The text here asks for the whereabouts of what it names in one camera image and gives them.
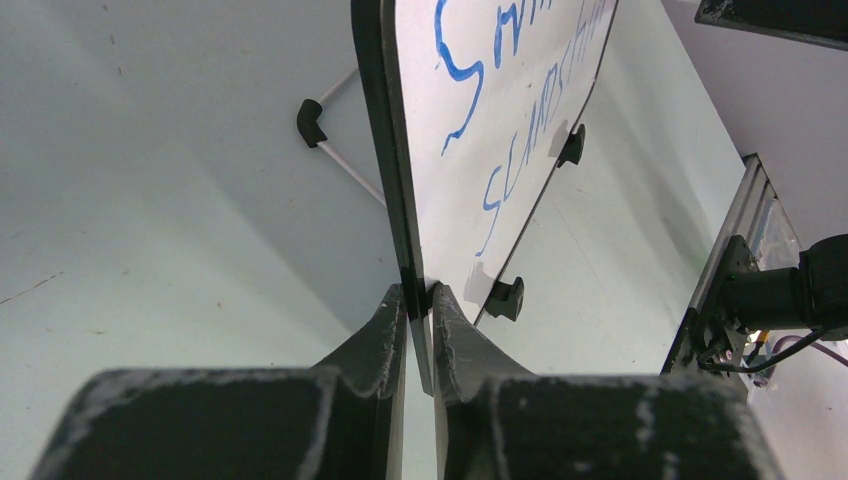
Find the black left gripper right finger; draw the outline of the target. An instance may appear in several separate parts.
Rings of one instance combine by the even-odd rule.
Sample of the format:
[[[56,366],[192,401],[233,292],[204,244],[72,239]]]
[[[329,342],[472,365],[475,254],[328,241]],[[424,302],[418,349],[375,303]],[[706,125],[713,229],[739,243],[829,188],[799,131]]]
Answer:
[[[430,292],[442,479],[778,479],[753,413],[698,375],[539,376]]]

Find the small black framed whiteboard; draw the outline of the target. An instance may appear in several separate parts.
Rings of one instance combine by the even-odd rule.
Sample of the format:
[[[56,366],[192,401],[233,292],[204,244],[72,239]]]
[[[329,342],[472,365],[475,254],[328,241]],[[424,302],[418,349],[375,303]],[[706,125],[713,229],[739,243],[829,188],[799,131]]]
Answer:
[[[429,291],[475,321],[594,89],[615,1],[354,1],[351,26],[422,389]]]

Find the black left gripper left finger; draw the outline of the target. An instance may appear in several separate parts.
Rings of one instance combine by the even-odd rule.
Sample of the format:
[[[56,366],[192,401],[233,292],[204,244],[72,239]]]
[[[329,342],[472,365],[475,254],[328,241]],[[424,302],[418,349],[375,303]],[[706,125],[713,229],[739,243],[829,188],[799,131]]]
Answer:
[[[72,398],[35,479],[397,479],[407,308],[392,285],[309,368],[107,370]]]

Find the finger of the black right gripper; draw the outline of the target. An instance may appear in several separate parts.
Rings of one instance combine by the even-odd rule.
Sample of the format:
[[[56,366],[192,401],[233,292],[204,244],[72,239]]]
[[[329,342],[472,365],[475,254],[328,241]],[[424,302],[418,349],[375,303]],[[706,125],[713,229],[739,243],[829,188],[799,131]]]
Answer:
[[[694,20],[847,50],[847,0],[703,0]]]

